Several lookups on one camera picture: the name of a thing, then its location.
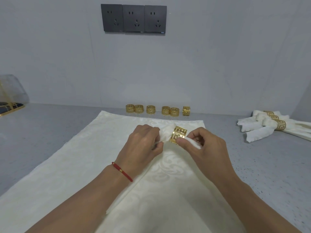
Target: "electrical outlet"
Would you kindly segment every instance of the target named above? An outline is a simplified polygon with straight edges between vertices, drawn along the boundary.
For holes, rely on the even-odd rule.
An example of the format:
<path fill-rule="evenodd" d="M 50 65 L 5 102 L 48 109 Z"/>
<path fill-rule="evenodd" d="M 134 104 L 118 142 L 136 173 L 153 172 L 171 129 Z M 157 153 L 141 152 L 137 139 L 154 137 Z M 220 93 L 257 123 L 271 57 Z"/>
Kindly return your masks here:
<path fill-rule="evenodd" d="M 145 32 L 165 33 L 166 6 L 145 6 Z"/>
<path fill-rule="evenodd" d="M 101 4 L 105 32 L 124 32 L 122 5 Z"/>
<path fill-rule="evenodd" d="M 145 6 L 123 5 L 123 21 L 125 32 L 144 32 Z"/>

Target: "person's left arm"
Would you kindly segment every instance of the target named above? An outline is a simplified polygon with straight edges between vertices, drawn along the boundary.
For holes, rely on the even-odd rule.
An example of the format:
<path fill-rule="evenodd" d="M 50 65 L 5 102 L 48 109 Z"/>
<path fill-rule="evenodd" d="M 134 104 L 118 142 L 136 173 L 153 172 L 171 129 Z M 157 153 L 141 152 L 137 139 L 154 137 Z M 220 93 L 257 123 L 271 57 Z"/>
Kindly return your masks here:
<path fill-rule="evenodd" d="M 138 125 L 115 163 L 131 178 L 139 175 L 163 151 L 159 128 Z M 60 204 L 25 233 L 90 233 L 103 221 L 106 211 L 130 181 L 112 165 Z"/>

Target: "gray speckled countertop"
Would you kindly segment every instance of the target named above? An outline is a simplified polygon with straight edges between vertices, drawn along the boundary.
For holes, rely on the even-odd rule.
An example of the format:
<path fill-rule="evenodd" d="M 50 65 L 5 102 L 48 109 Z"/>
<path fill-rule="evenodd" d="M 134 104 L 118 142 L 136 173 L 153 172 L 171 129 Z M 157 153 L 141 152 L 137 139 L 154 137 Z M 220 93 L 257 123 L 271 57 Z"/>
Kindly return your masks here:
<path fill-rule="evenodd" d="M 125 109 L 27 104 L 0 117 L 0 195 L 48 159 L 101 110 L 128 115 Z M 284 132 L 246 143 L 236 121 L 242 116 L 196 114 L 165 117 L 203 120 L 222 137 L 239 177 L 257 195 L 303 232 L 311 232 L 311 142 Z"/>

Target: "hand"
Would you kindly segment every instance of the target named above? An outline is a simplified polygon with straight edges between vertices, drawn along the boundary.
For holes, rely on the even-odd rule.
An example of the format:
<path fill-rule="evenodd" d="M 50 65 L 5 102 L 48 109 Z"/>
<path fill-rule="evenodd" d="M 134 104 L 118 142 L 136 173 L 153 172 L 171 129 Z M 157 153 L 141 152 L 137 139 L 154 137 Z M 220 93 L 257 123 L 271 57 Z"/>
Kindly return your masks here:
<path fill-rule="evenodd" d="M 237 177 L 231 165 L 226 142 L 205 128 L 197 128 L 187 136 L 203 147 L 195 148 L 184 138 L 177 138 L 176 143 L 192 156 L 201 172 L 215 185 L 223 180 Z"/>
<path fill-rule="evenodd" d="M 141 174 L 154 157 L 163 152 L 163 142 L 160 140 L 160 129 L 149 125 L 138 125 L 130 134 L 120 151 L 115 163 L 131 178 Z"/>

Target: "red string bracelet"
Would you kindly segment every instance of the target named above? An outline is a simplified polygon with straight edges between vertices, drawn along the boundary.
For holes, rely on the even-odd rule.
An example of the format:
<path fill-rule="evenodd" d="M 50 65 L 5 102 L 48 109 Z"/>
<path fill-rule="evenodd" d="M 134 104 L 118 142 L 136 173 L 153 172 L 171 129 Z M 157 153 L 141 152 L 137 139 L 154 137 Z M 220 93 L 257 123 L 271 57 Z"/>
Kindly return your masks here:
<path fill-rule="evenodd" d="M 127 174 L 118 166 L 118 164 L 116 164 L 115 162 L 112 162 L 112 165 L 113 165 L 118 171 L 120 171 L 124 176 L 126 176 L 126 178 L 130 180 L 130 182 L 133 182 L 133 179 L 131 179 L 131 177 L 130 177 L 129 175 L 127 175 Z"/>

